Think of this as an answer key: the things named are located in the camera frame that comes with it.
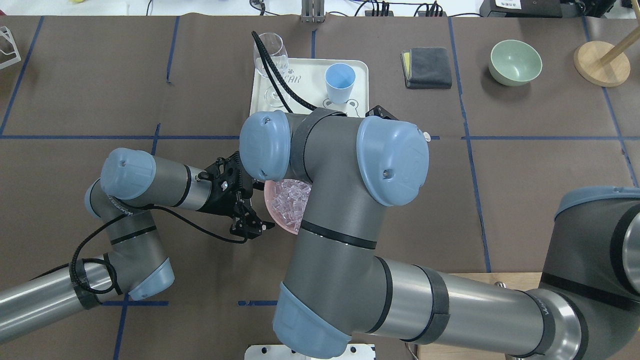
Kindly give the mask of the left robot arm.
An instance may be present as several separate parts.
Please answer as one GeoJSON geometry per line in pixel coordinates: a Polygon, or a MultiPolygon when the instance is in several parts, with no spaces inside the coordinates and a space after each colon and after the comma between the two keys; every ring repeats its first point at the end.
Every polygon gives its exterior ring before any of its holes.
{"type": "Polygon", "coordinates": [[[226,243],[256,239],[275,225],[253,210],[253,191],[262,189],[238,152],[200,169],[143,150],[113,150],[84,196],[102,225],[66,264],[1,292],[1,342],[122,294],[143,301],[171,287],[175,275],[153,210],[226,243]]]}

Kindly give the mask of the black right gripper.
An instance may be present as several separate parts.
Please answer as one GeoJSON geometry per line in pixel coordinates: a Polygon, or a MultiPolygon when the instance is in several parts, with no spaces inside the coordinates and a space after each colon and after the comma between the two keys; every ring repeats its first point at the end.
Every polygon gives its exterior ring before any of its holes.
{"type": "Polygon", "coordinates": [[[376,116],[386,120],[398,121],[398,117],[391,114],[390,111],[384,109],[381,105],[375,105],[372,109],[365,113],[366,117],[376,116]]]}

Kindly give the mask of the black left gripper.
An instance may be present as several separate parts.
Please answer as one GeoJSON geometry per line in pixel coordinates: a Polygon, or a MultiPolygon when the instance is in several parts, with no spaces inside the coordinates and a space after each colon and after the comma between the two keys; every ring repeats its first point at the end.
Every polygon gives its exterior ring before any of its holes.
{"type": "Polygon", "coordinates": [[[261,219],[252,207],[254,180],[245,170],[239,152],[217,158],[197,175],[197,180],[210,185],[209,195],[198,212],[232,218],[230,234],[251,240],[275,227],[273,221],[261,219]]]}

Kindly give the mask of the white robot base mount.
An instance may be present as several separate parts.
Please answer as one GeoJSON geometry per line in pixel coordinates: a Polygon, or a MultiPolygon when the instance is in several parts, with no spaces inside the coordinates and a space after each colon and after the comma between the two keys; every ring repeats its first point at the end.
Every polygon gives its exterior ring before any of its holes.
{"type": "MultiPolygon", "coordinates": [[[[294,351],[283,344],[251,345],[244,353],[245,360],[320,360],[294,351]]],[[[348,344],[345,351],[330,360],[376,360],[377,351],[374,344],[348,344]]]]}

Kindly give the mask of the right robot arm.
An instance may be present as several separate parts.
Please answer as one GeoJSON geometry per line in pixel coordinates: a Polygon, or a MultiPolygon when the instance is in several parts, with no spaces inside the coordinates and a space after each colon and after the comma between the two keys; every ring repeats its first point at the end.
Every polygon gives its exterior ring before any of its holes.
{"type": "Polygon", "coordinates": [[[309,357],[340,356],[356,334],[524,360],[605,360],[639,329],[639,190],[563,196],[539,284],[518,290],[377,255],[387,212],[418,198],[430,152],[409,121],[259,111],[239,154],[257,180],[311,186],[272,322],[309,357]]]}

